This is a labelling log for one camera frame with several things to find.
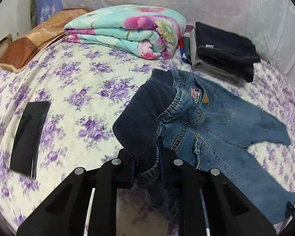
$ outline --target white fabric backdrop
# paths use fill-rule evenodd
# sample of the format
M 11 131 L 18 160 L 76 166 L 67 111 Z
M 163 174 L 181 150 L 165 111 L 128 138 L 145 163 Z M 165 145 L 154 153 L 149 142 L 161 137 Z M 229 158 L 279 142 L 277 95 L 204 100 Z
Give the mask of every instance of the white fabric backdrop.
M 262 58 L 295 86 L 295 6 L 290 0 L 62 0 L 64 8 L 99 9 L 120 4 L 162 6 L 252 40 Z

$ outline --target blanket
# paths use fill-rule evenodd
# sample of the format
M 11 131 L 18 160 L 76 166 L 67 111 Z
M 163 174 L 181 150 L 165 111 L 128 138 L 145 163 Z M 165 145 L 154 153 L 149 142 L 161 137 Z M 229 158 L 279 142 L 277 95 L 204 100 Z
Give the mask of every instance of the blanket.
M 147 59 L 169 59 L 183 36 L 186 19 L 153 6 L 102 8 L 65 25 L 68 42 L 100 44 Z
M 41 51 L 63 37 L 64 26 L 71 20 L 86 14 L 88 9 L 67 9 L 58 12 L 23 37 L 13 41 L 0 58 L 0 67 L 20 72 Z

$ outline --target clothing tag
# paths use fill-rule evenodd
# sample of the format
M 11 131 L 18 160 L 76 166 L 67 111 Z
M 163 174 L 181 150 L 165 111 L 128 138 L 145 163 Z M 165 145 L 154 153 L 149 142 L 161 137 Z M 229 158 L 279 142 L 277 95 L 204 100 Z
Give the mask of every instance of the clothing tag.
M 190 87 L 190 95 L 192 96 L 194 101 L 196 101 L 196 103 L 199 104 L 201 98 L 201 91 L 196 87 Z
M 208 99 L 208 95 L 205 94 L 205 98 L 203 99 L 203 104 L 207 104 L 209 102 L 210 102 L 210 100 Z

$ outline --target black phone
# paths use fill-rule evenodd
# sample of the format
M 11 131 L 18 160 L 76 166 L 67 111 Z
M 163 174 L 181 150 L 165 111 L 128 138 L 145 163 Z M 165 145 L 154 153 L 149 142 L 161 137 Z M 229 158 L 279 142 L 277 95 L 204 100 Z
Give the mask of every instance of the black phone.
M 38 146 L 50 103 L 29 102 L 22 114 L 12 148 L 10 169 L 36 178 Z

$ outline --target black folded garment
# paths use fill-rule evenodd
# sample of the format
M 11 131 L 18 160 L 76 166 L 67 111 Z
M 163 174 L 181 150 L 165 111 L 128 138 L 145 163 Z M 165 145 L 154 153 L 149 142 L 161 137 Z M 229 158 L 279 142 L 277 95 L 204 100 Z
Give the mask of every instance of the black folded garment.
M 247 82 L 253 81 L 253 64 L 260 62 L 260 56 L 249 39 L 200 22 L 196 22 L 195 33 L 200 59 Z

